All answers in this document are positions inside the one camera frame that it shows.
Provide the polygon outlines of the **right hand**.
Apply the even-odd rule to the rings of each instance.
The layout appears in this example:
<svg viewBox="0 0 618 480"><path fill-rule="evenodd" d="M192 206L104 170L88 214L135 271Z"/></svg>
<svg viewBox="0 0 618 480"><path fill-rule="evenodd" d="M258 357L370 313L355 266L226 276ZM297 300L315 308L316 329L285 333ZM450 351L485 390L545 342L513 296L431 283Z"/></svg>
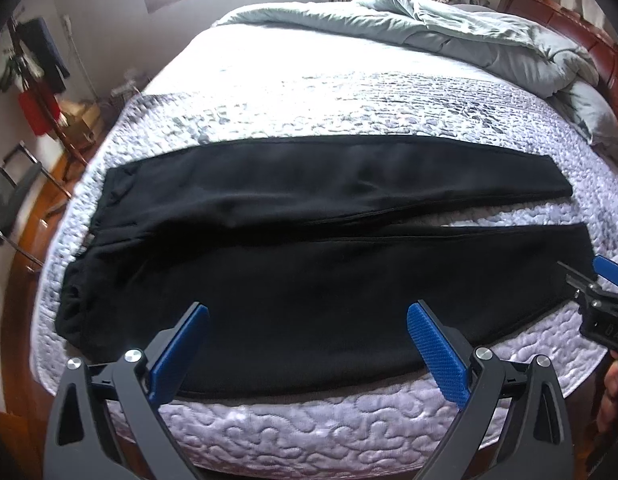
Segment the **right hand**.
<svg viewBox="0 0 618 480"><path fill-rule="evenodd" d="M600 434L612 430L618 422L618 352L610 352L612 364L604 377L604 393L596 415L596 428Z"/></svg>

